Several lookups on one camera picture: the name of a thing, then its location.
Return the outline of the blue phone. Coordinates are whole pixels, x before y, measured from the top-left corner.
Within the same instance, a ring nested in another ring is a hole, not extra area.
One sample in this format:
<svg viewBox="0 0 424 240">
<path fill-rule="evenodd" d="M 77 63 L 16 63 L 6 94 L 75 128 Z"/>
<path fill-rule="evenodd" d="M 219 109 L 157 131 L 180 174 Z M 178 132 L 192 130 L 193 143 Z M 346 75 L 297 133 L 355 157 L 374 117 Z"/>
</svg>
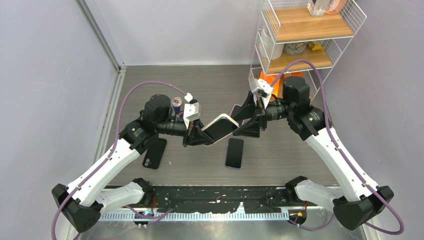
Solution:
<svg viewBox="0 0 424 240">
<path fill-rule="evenodd" d="M 230 138 L 227 145 L 225 166 L 231 169 L 240 169 L 243 159 L 244 141 L 238 138 Z"/>
</svg>

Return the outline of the black phone case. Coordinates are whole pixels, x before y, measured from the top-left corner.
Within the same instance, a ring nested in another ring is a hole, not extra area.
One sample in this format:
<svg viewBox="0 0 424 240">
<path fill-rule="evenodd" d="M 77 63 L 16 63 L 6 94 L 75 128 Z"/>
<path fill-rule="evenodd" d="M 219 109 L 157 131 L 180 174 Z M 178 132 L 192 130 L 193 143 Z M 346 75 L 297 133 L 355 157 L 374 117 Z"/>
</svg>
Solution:
<svg viewBox="0 0 424 240">
<path fill-rule="evenodd" d="M 157 170 L 160 166 L 167 143 L 168 141 L 166 139 L 158 138 L 146 151 L 142 163 L 143 167 Z"/>
</svg>

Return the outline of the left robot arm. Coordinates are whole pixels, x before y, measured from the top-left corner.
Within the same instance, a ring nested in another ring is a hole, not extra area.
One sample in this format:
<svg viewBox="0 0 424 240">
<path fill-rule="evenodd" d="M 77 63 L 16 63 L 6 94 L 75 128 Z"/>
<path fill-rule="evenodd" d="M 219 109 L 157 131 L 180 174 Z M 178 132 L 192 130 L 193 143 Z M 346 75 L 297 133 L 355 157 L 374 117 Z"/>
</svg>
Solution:
<svg viewBox="0 0 424 240">
<path fill-rule="evenodd" d="M 142 178 L 119 187 L 109 195 L 103 189 L 129 163 L 144 153 L 158 153 L 165 143 L 160 134 L 183 138 L 183 146 L 212 144 L 213 138 L 200 121 L 201 106 L 189 93 L 184 97 L 182 118 L 176 117 L 173 101 L 164 94 L 153 95 L 140 116 L 118 132 L 109 150 L 81 176 L 67 185 L 58 183 L 51 190 L 59 214 L 77 233 L 91 229 L 100 217 L 125 205 L 138 203 L 148 207 L 153 202 L 150 185 Z"/>
</svg>

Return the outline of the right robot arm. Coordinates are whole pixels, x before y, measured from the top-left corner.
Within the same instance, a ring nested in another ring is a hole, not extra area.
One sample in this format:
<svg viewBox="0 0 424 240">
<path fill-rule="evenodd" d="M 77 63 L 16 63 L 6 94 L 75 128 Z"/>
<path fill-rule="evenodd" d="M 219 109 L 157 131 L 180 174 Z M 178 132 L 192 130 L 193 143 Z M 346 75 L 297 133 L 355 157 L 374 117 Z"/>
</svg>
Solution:
<svg viewBox="0 0 424 240">
<path fill-rule="evenodd" d="M 285 119 L 339 184 L 339 188 L 330 188 L 298 176 L 285 184 L 288 203 L 309 202 L 323 207 L 348 230 L 357 229 L 384 210 L 394 197 L 393 191 L 389 186 L 379 186 L 353 159 L 327 114 L 311 105 L 310 87 L 304 78 L 286 78 L 281 98 L 273 97 L 274 89 L 263 79 L 252 79 L 249 87 L 245 102 L 234 116 L 243 125 L 233 135 L 258 138 L 268 122 Z"/>
</svg>

